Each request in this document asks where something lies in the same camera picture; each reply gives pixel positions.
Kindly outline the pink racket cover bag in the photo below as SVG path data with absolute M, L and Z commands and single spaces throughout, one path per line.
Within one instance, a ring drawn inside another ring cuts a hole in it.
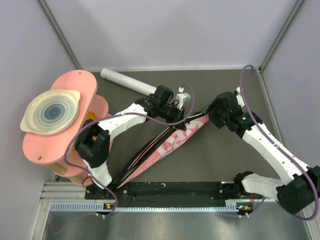
M 200 128 L 209 121 L 209 116 L 201 112 L 187 118 L 185 129 L 168 127 L 160 135 L 147 142 L 125 165 L 116 180 L 114 188 L 118 189 L 161 159 L 182 146 Z

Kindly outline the white shuttlecock tube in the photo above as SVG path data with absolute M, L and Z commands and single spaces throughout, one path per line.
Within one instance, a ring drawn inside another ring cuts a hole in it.
M 130 90 L 133 90 L 145 96 L 154 94 L 156 91 L 155 86 L 144 83 L 142 81 L 139 81 L 127 75 L 121 74 L 119 72 L 110 70 L 108 68 L 103 68 L 100 72 L 100 76 L 105 80 L 108 80 L 110 82 L 113 82 L 115 84 L 128 88 Z

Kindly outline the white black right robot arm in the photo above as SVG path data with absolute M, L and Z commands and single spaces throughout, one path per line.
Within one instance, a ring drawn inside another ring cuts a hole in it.
M 278 174 L 279 178 L 260 176 L 251 171 L 234 178 L 233 192 L 239 198 L 258 194 L 277 201 L 290 214 L 316 202 L 320 197 L 320 168 L 310 167 L 295 157 L 268 130 L 252 111 L 243 111 L 241 89 L 224 92 L 202 111 L 218 129 L 226 126 L 252 146 Z

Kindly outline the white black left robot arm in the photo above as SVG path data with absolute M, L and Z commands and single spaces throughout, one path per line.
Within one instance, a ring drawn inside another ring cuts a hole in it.
M 160 85 L 154 93 L 140 98 L 126 109 L 99 121 L 88 120 L 75 141 L 75 150 L 88 168 L 88 174 L 102 198 L 109 198 L 114 191 L 112 177 L 107 166 L 110 144 L 128 129 L 161 118 L 162 125 L 185 128 L 184 103 L 192 99 L 192 93 L 181 86 L 177 95 Z

